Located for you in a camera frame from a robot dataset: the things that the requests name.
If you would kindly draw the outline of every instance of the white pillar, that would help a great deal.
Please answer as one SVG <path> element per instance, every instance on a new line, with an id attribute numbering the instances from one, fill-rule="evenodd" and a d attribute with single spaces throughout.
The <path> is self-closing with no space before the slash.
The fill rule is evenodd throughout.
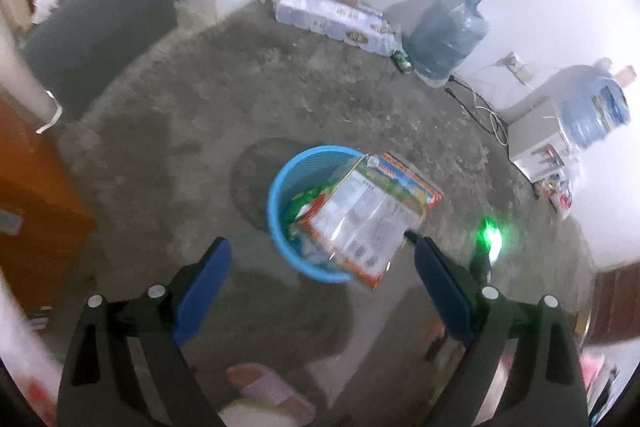
<path id="1" fill-rule="evenodd" d="M 9 26 L 0 16 L 0 89 L 33 117 L 37 128 L 59 116 L 60 108 L 20 57 Z"/>

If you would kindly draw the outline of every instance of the white appliance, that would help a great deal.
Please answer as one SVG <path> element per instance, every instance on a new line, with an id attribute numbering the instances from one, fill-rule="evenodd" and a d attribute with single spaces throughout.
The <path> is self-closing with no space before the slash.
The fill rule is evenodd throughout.
<path id="1" fill-rule="evenodd" d="M 578 162 L 558 117 L 556 103 L 546 99 L 508 126 L 509 159 L 531 183 Z"/>

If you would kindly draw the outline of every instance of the blue trash bin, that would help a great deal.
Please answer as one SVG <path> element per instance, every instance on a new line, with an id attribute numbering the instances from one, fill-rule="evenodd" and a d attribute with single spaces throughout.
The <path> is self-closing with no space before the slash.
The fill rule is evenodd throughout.
<path id="1" fill-rule="evenodd" d="M 300 255 L 299 245 L 290 243 L 282 232 L 281 218 L 292 198 L 310 188 L 325 184 L 340 166 L 362 153 L 336 145 L 322 145 L 290 159 L 275 177 L 269 190 L 267 222 L 271 237 L 284 259 L 300 273 L 327 283 L 346 283 L 351 274 L 331 263 L 317 265 Z"/>

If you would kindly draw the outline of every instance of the power cord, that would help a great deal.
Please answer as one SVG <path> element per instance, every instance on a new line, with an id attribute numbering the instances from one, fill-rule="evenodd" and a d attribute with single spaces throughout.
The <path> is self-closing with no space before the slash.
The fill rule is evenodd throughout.
<path id="1" fill-rule="evenodd" d="M 464 87 L 466 90 L 471 91 L 471 93 L 474 96 L 474 109 L 478 110 L 478 109 L 482 109 L 485 110 L 489 113 L 489 122 L 491 123 L 491 129 L 489 129 L 488 127 L 485 127 L 480 120 L 478 120 L 478 117 L 476 117 L 476 115 L 474 113 L 471 112 L 471 110 L 469 110 L 468 107 L 466 107 L 465 103 L 462 102 L 462 100 L 460 100 L 455 93 L 449 88 L 447 87 L 444 91 L 451 96 L 454 100 L 456 100 L 468 113 L 468 115 L 473 118 L 476 123 L 487 133 L 489 134 L 493 134 L 495 136 L 495 139 L 498 140 L 498 143 L 504 147 L 507 147 L 507 145 L 509 144 L 509 135 L 507 133 L 507 123 L 500 117 L 499 114 L 497 114 L 493 109 L 490 108 L 489 104 L 487 103 L 487 101 L 482 98 L 482 96 L 480 96 L 479 94 L 477 94 L 471 87 L 467 86 L 466 84 L 463 84 L 462 82 L 460 82 L 458 79 L 456 79 L 455 76 L 451 75 L 449 77 L 449 82 L 453 82 L 455 84 L 458 84 L 459 86 Z M 478 105 L 477 104 L 477 99 L 480 98 L 480 100 L 482 100 L 482 102 L 484 102 L 486 104 L 487 107 L 484 107 L 482 105 Z"/>

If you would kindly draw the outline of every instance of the snack package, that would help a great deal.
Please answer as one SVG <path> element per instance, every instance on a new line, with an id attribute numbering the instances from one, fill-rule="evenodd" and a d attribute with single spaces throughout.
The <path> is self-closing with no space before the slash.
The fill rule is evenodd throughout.
<path id="1" fill-rule="evenodd" d="M 380 283 L 404 241 L 442 199 L 401 156 L 363 156 L 293 224 L 303 255 L 331 260 L 368 285 Z"/>
<path id="2" fill-rule="evenodd" d="M 551 201 L 563 221 L 571 214 L 574 196 L 584 185 L 584 172 L 579 162 L 534 183 L 536 196 Z"/>

